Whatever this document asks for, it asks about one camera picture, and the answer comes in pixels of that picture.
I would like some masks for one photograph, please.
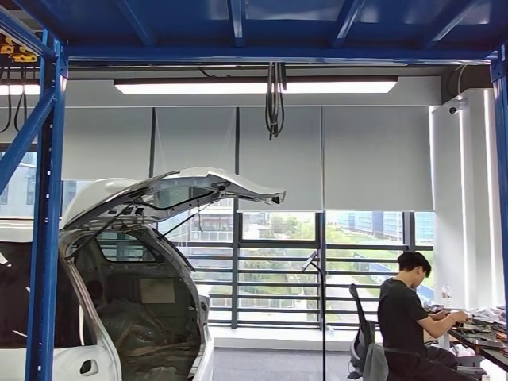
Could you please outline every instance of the security camera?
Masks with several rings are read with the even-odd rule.
[[[467,106],[466,99],[454,99],[450,102],[448,112],[451,113],[451,115],[457,114],[460,110],[465,109],[466,106]]]

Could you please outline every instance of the chair backrest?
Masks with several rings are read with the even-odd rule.
[[[359,320],[359,332],[351,345],[351,364],[355,367],[356,374],[362,376],[365,368],[367,351],[371,344],[374,343],[376,323],[368,321],[365,318],[356,284],[353,283],[349,286],[349,293],[356,303]]]

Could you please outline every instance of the black t-shirt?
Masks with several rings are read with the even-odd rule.
[[[381,286],[377,318],[386,348],[424,352],[423,328],[417,321],[427,316],[418,295],[402,281],[388,279]]]

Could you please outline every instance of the roller blind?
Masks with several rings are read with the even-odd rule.
[[[321,109],[288,107],[282,132],[269,140],[263,108],[240,110],[239,173],[263,186],[283,188],[279,206],[241,202],[248,210],[322,210]]]
[[[234,172],[232,107],[157,109],[154,172],[217,167]]]
[[[63,179],[146,179],[149,108],[66,109]]]
[[[328,210],[433,210],[428,107],[325,109]]]

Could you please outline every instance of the ceiling light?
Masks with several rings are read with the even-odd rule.
[[[285,94],[386,94],[396,77],[291,77]],[[189,79],[119,79],[115,86],[123,94],[265,94],[263,77]]]
[[[23,92],[23,85],[0,85],[0,96],[2,95],[21,95]],[[25,85],[25,94],[26,95],[38,95],[41,92],[39,85]]]

